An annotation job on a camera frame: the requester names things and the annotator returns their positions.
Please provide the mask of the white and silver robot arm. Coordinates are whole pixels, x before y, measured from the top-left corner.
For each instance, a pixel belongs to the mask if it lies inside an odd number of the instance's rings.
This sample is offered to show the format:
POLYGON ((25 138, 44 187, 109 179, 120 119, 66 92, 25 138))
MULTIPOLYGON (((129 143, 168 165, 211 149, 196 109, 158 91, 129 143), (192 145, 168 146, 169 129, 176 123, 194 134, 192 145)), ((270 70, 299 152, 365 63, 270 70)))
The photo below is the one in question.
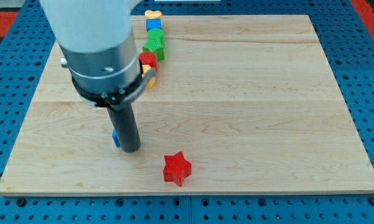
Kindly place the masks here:
POLYGON ((40 0, 67 61, 77 93, 108 110, 121 149, 135 152, 141 140, 132 102, 155 77, 143 71, 131 12, 139 0, 40 0))

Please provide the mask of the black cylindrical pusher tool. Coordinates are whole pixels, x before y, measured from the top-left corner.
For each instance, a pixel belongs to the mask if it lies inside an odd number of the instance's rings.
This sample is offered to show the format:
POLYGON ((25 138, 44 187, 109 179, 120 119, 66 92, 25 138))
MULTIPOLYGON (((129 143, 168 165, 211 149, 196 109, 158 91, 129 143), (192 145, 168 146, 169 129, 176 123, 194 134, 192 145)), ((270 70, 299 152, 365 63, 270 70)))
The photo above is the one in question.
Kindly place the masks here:
POLYGON ((141 146, 141 140, 131 104, 127 104, 120 110, 108 108, 107 111, 110 116, 113 129, 116 131, 120 141, 120 148, 124 152, 137 151, 141 146))

